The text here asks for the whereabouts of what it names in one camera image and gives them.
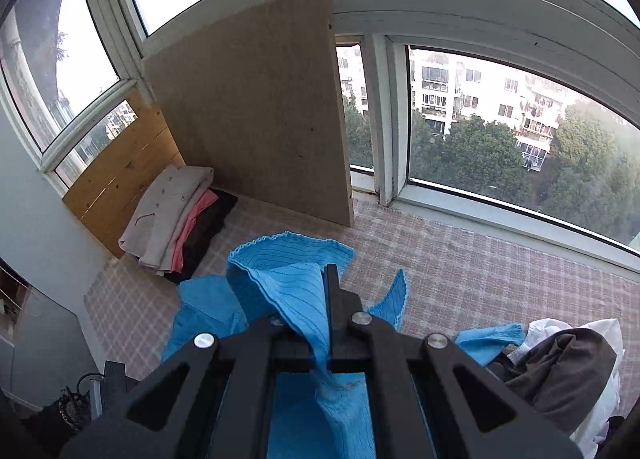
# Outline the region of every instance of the metal screw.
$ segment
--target metal screw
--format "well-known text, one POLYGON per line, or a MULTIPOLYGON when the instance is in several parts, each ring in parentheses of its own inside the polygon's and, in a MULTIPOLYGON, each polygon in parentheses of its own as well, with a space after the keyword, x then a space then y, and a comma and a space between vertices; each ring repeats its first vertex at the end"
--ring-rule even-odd
POLYGON ((271 316, 271 325, 275 325, 277 327, 281 327, 284 325, 284 322, 282 321, 282 318, 279 317, 279 315, 272 315, 271 316))
POLYGON ((193 339, 195 346, 200 349, 207 349, 208 347, 211 347, 215 341, 216 337, 209 333, 200 333, 193 339))
POLYGON ((427 345, 434 349, 444 349, 448 343, 449 340, 447 340, 447 337, 444 336, 444 334, 431 333, 427 336, 427 345))
POLYGON ((351 321, 354 324, 358 325, 369 325, 373 318, 369 313, 365 313, 364 311, 358 311, 351 315, 351 321))

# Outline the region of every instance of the black cable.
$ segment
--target black cable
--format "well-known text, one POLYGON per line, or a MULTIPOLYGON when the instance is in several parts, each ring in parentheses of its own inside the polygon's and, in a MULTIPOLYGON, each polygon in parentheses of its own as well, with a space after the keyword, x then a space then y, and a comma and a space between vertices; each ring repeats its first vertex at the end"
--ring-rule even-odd
POLYGON ((104 375, 102 373, 86 373, 85 375, 82 375, 80 379, 78 379, 78 382, 76 383, 76 392, 78 394, 80 393, 80 382, 83 379, 88 378, 89 376, 102 376, 102 378, 104 378, 104 375))

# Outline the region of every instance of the blue garment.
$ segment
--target blue garment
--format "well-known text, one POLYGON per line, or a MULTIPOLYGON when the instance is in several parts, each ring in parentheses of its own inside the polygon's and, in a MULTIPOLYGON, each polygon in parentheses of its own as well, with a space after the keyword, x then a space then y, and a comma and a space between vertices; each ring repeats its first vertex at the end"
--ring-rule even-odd
MULTIPOLYGON (((180 284, 183 306, 163 359, 198 333, 225 337, 275 312, 309 342, 317 369, 280 374, 276 380, 268 445, 272 459, 375 457, 364 374, 334 375, 326 366, 329 326, 322 270, 336 264, 342 277, 353 256, 353 249, 336 241, 284 232, 232 251, 226 279, 209 276, 180 284)), ((367 312, 398 328, 406 297, 400 269, 385 298, 367 312)))
POLYGON ((456 344, 483 367, 509 344, 522 345, 526 334, 520 324, 460 331, 456 344))

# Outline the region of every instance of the pink garment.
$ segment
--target pink garment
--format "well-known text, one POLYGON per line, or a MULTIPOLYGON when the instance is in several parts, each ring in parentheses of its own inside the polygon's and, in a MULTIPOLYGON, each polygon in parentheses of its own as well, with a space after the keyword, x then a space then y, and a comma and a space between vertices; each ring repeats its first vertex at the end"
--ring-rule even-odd
POLYGON ((184 228, 182 232, 180 232, 180 236, 178 240, 175 242, 175 250, 174 257, 171 260, 171 270, 170 271, 182 271, 182 265, 184 261, 182 259, 182 246, 189 237, 191 230, 196 226, 196 218, 200 213, 205 209, 211 206, 218 200, 218 196, 207 188, 206 192, 202 194, 200 200, 193 206, 189 215, 187 216, 187 221, 184 223, 184 228))

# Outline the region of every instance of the pink plaid surface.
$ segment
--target pink plaid surface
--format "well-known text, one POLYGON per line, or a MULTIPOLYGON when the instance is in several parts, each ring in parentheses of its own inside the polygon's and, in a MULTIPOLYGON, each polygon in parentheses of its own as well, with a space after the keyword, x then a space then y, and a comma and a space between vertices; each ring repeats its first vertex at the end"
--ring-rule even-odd
MULTIPOLYGON (((615 317, 626 349, 620 412, 629 412, 640 394, 640 284, 367 200, 353 205, 355 224, 346 228, 240 197, 196 274, 224 274, 232 249, 290 230, 355 249, 341 286, 365 306, 381 299, 404 268, 410 297, 401 330, 415 336, 546 317, 574 326, 615 317)), ((180 306, 172 283, 125 256, 98 274, 84 301, 110 360, 126 363, 127 374, 138 379, 158 366, 180 306)))

